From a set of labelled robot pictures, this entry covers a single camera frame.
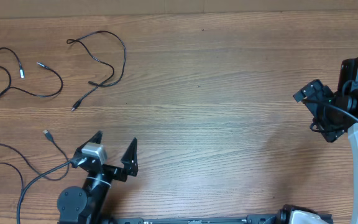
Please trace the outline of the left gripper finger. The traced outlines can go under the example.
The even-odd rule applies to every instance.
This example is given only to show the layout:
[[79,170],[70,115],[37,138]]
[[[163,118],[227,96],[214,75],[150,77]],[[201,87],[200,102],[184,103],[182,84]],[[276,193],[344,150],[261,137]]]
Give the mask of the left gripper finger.
[[86,141],[85,143],[83,143],[80,147],[78,147],[75,151],[76,154],[82,153],[81,149],[83,148],[83,146],[85,146],[86,143],[88,142],[93,142],[93,143],[97,143],[97,144],[101,144],[101,140],[102,140],[102,136],[103,136],[103,132],[102,131],[98,131],[94,136],[92,136],[88,141]]
[[137,162],[137,138],[134,138],[121,158],[127,175],[136,177],[139,171]]

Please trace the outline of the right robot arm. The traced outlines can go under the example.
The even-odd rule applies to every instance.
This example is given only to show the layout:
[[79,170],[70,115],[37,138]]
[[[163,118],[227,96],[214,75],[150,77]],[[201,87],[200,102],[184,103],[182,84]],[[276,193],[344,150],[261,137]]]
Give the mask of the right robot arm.
[[342,61],[337,91],[313,80],[293,97],[313,115],[310,129],[322,134],[327,142],[348,135],[354,179],[351,223],[358,223],[358,57]]

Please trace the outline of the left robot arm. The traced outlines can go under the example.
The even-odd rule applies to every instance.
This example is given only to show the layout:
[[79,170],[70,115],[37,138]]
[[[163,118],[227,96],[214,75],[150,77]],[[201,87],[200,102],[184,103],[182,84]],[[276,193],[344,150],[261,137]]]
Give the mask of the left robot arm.
[[82,187],[64,189],[58,197],[59,223],[117,223],[112,216],[101,213],[112,181],[126,182],[138,173],[137,139],[134,138],[121,158],[122,167],[107,165],[107,152],[101,144],[103,132],[78,147],[71,160],[73,168],[82,168],[88,175]]

